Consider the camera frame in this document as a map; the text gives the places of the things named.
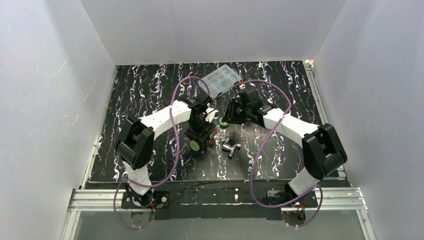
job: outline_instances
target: marble surface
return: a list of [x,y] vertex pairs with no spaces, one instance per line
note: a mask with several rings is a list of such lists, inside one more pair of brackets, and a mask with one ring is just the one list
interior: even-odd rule
[[[109,101],[101,137],[89,182],[117,182],[126,177],[122,162],[114,151],[124,119],[129,116],[139,118],[154,113],[170,104],[171,94],[179,80],[186,76],[204,77],[223,64],[233,68],[242,80],[262,79],[281,87],[293,103],[291,115],[303,121],[321,124],[305,69],[301,61],[272,62],[226,62],[226,63],[185,63],[161,65],[118,66],[111,98]],[[265,100],[282,109],[287,101],[267,85],[259,88]],[[195,95],[201,91],[195,80],[187,81],[180,88],[180,95]],[[228,101],[235,89],[215,100],[218,119],[227,109]],[[172,181],[216,181],[247,180],[253,159],[266,134],[269,132],[256,124],[231,124],[218,129],[216,144],[203,152],[193,152],[189,140],[184,136],[188,124],[178,126],[180,132],[181,161],[173,173]],[[221,140],[229,137],[241,144],[232,159],[221,150]],[[153,156],[148,163],[150,179],[160,181],[174,163],[176,137],[168,130],[154,142]],[[280,134],[274,134],[268,141],[256,169],[257,179],[292,179],[304,167],[302,148]]]

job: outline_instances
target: robotic arm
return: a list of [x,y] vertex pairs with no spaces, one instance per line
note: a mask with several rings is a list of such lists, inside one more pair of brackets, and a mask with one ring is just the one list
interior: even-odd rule
[[[215,143],[213,136],[218,131],[211,121],[216,110],[209,107],[211,103],[209,96],[180,97],[172,106],[175,123],[188,122],[189,127],[185,135],[191,140],[190,146],[195,151]],[[154,140],[172,127],[169,108],[170,106],[141,117],[138,121],[125,121],[115,150],[123,161],[128,179],[132,182],[151,184],[147,163],[152,155]],[[264,128],[272,129],[283,114],[280,108],[262,101],[254,85],[240,83],[238,96],[230,100],[222,121],[242,124],[250,120]],[[281,203],[305,193],[347,161],[340,139],[330,124],[318,126],[287,114],[276,131],[302,146],[305,165],[300,173],[285,185]],[[152,203],[152,190],[132,182],[127,185],[127,192],[132,192],[141,207],[148,207]]]

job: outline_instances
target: green lid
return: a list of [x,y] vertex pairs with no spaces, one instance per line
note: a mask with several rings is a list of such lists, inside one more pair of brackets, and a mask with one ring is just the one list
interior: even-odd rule
[[222,127],[222,128],[226,128],[226,127],[228,127],[228,122],[224,122],[223,121],[223,118],[221,117],[220,119],[219,119],[219,125]]
[[191,147],[191,149],[193,149],[196,152],[200,150],[200,146],[199,146],[198,142],[195,141],[195,140],[191,140],[190,147]]

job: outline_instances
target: white wall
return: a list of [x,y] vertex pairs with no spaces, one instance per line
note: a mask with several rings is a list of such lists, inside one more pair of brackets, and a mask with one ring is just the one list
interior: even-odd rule
[[80,1],[1,1],[2,239],[60,238],[114,75]]
[[424,2],[348,0],[314,63],[378,239],[422,239]]
[[117,65],[313,59],[345,0],[81,0]]

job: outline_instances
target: transparent storage box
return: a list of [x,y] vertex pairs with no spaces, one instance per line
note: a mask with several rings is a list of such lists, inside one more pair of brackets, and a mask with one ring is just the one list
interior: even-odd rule
[[[232,87],[237,85],[241,79],[242,77],[226,64],[202,78],[209,88],[210,97],[212,99],[216,99],[230,90]],[[202,82],[199,82],[199,86],[205,93],[208,92]]]

